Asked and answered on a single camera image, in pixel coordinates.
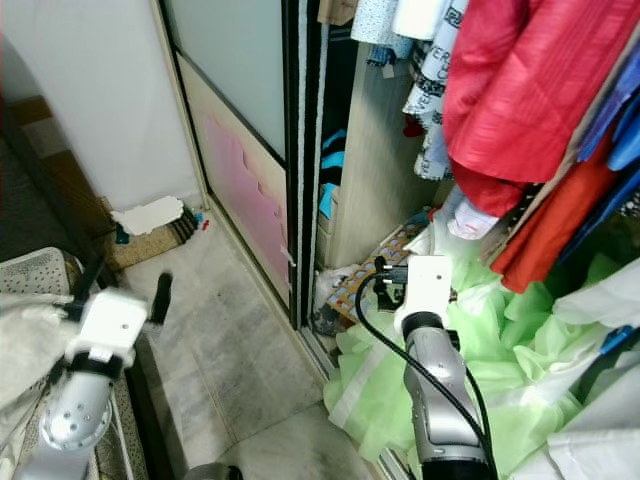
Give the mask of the orange blue toy board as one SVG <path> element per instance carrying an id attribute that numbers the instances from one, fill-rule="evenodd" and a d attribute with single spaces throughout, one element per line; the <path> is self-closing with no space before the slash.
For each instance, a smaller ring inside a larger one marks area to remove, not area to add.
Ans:
<path id="1" fill-rule="evenodd" d="M 317 315 L 320 319 L 337 323 L 338 330 L 356 323 L 355 288 L 361 280 L 378 270 L 378 260 L 387 266 L 407 264 L 411 255 L 410 243 L 420 236 L 426 224 L 422 221 L 410 221 L 403 224 L 358 264 L 323 271 L 319 278 L 319 307 Z"/>

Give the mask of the white blue-dotted garment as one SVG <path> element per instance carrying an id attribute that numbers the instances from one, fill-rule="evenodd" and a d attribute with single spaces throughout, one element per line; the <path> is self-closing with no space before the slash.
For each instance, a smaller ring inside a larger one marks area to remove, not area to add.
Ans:
<path id="1" fill-rule="evenodd" d="M 398 0 L 358 0 L 351 38 L 370 45 L 367 63 L 387 67 L 410 56 L 411 38 L 393 31 Z"/>

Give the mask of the plain white garment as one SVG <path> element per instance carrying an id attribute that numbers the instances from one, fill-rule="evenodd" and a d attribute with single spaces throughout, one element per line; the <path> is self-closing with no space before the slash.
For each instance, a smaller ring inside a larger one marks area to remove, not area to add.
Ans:
<path id="1" fill-rule="evenodd" d="M 415 40 L 434 40 L 451 0 L 397 0 L 392 31 Z"/>

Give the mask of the beige wooden wardrobe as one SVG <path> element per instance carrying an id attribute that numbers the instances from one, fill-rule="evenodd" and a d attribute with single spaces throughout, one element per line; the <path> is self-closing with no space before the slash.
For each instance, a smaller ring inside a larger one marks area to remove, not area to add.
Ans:
<path id="1" fill-rule="evenodd" d="M 452 166 L 451 175 L 442 180 L 426 180 L 413 170 L 425 131 L 419 120 L 402 111 L 417 69 L 413 61 L 417 40 L 411 40 L 410 56 L 403 61 L 387 67 L 374 67 L 366 60 L 356 68 L 355 88 L 349 100 L 346 165 L 340 186 L 335 191 L 333 216 L 330 219 L 323 216 L 321 229 L 323 260 L 330 265 L 356 261 L 394 225 L 402 223 L 413 212 L 435 204 L 442 189 L 451 193 L 454 202 L 463 195 L 454 180 Z M 626 56 L 637 47 L 640 47 L 640 24 L 635 27 L 612 72 L 573 131 L 556 174 L 548 182 L 527 184 L 522 189 L 518 204 L 500 216 L 488 236 L 480 239 L 483 243 L 481 259 L 490 269 L 500 253 L 506 251 L 508 243 L 547 201 L 550 192 L 573 166 L 580 164 L 577 161 L 579 148 L 589 125 L 620 78 Z M 640 189 L 640 159 L 614 173 L 617 177 L 612 188 L 589 212 L 554 265 L 566 260 L 603 220 L 620 210 L 623 202 Z"/>

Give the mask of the orange-red garment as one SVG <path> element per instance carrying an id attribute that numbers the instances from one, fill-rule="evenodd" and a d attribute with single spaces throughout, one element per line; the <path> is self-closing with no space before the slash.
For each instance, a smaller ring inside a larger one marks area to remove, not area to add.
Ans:
<path id="1" fill-rule="evenodd" d="M 617 174 L 608 168 L 614 150 L 604 140 L 585 163 L 573 166 L 550 192 L 492 265 L 502 275 L 500 283 L 515 293 L 524 293 L 534 282 L 544 282 L 549 271 L 586 216 L 608 193 Z"/>

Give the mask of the white black-print garment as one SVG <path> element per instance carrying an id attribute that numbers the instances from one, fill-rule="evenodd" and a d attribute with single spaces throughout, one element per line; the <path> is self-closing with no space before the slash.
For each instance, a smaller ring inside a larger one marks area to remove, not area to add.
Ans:
<path id="1" fill-rule="evenodd" d="M 413 170 L 426 180 L 442 180 L 451 175 L 451 161 L 444 141 L 443 110 L 445 84 L 454 51 L 454 41 L 470 0 L 451 0 L 445 9 L 434 40 L 417 40 L 417 64 L 413 87 L 402 111 L 419 120 L 425 131 L 424 141 Z"/>

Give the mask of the black teal striped garment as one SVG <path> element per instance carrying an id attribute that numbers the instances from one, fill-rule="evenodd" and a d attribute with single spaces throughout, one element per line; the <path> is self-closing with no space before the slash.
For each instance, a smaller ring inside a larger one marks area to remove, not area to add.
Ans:
<path id="1" fill-rule="evenodd" d="M 333 216 L 334 196 L 342 180 L 344 165 L 346 165 L 347 129 L 330 134 L 321 145 L 319 165 L 320 195 L 317 201 L 320 214 L 325 219 Z"/>

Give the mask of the light green sheer fabric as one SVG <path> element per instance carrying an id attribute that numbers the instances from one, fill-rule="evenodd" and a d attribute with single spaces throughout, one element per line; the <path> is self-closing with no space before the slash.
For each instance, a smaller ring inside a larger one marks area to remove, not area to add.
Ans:
<path id="1" fill-rule="evenodd" d="M 479 260 L 476 242 L 445 228 L 426 228 L 410 251 L 452 261 L 457 298 L 447 316 L 483 392 L 500 479 L 640 480 L 640 412 L 621 438 L 591 440 L 584 461 L 557 467 L 549 453 L 567 443 L 572 422 L 585 419 L 588 401 L 577 387 L 605 338 L 623 325 L 640 330 L 640 259 L 621 264 L 599 253 L 580 285 L 554 275 L 515 293 Z M 335 340 L 338 370 L 324 388 L 330 421 L 366 460 L 389 449 L 416 462 L 404 361 L 362 326 Z"/>

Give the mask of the white patterned mattress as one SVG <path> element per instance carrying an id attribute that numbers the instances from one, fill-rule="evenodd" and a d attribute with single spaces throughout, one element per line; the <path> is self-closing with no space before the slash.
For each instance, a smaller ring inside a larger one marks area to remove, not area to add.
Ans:
<path id="1" fill-rule="evenodd" d="M 1 293 L 17 294 L 68 294 L 79 273 L 78 261 L 56 247 L 27 253 L 18 259 L 1 262 Z M 24 461 L 32 460 L 40 445 L 38 421 L 44 413 L 45 404 L 51 401 L 56 390 L 55 381 L 47 376 L 46 396 L 36 404 L 23 433 L 5 438 L 1 443 L 1 475 L 3 480 L 83 480 L 88 471 L 82 458 L 72 457 L 69 461 L 54 460 L 49 466 L 37 466 L 32 474 L 20 474 Z"/>

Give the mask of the black tufted headboard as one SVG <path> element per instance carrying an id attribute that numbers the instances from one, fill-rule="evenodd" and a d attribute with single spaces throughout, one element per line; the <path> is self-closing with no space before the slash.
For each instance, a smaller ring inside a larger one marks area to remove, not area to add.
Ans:
<path id="1" fill-rule="evenodd" d="M 84 233 L 52 182 L 50 170 L 6 108 L 1 108 L 0 116 L 0 174 L 1 259 L 58 247 L 86 266 L 88 278 L 95 279 L 97 287 L 118 284 L 115 274 L 106 268 L 105 256 Z"/>

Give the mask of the brown striped mat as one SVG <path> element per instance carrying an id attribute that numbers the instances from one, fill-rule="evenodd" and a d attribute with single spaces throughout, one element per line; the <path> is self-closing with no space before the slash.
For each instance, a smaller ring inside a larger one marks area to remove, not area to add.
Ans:
<path id="1" fill-rule="evenodd" d="M 192 212 L 184 212 L 178 219 L 142 236 L 132 236 L 118 227 L 114 233 L 102 238 L 102 242 L 110 268 L 119 271 L 182 246 L 195 236 L 197 229 L 196 216 Z"/>

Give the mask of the frosted glass wardrobe sliding door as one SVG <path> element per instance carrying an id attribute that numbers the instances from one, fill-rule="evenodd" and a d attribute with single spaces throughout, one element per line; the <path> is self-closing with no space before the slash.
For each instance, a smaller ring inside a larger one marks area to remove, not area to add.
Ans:
<path id="1" fill-rule="evenodd" d="M 202 184 L 300 329 L 300 15 L 306 0 L 157 0 Z"/>

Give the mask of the white foam piece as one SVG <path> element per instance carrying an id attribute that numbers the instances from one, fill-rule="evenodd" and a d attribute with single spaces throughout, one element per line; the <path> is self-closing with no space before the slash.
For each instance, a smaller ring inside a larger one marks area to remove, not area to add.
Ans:
<path id="1" fill-rule="evenodd" d="M 150 204 L 132 207 L 124 211 L 111 210 L 111 219 L 129 236 L 146 236 L 160 227 L 165 227 L 182 216 L 186 205 L 177 197 L 157 198 Z"/>

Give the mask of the grey robot left leg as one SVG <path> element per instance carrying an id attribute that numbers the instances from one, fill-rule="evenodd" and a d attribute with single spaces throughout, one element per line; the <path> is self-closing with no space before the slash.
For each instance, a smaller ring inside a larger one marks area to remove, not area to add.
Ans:
<path id="1" fill-rule="evenodd" d="M 202 463 L 186 472 L 182 480 L 244 480 L 241 468 L 230 463 Z"/>

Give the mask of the red garment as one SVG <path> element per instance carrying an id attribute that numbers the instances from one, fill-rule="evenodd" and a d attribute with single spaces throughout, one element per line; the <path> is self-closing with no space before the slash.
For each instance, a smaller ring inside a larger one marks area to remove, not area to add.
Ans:
<path id="1" fill-rule="evenodd" d="M 470 0 L 443 131 L 454 180 L 486 215 L 556 174 L 637 24 L 640 0 Z"/>

